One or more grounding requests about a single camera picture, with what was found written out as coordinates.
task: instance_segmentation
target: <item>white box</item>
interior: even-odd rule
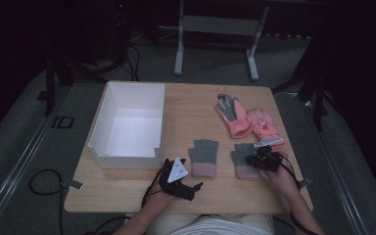
[[[109,81],[88,147],[101,168],[162,166],[165,85]]]

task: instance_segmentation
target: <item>white tag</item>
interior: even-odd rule
[[[170,170],[170,174],[169,174],[169,177],[167,178],[167,182],[171,183],[187,175],[188,175],[188,170],[185,168],[181,160],[179,158],[176,158],[175,161],[173,162],[173,166],[172,166],[172,169]]]

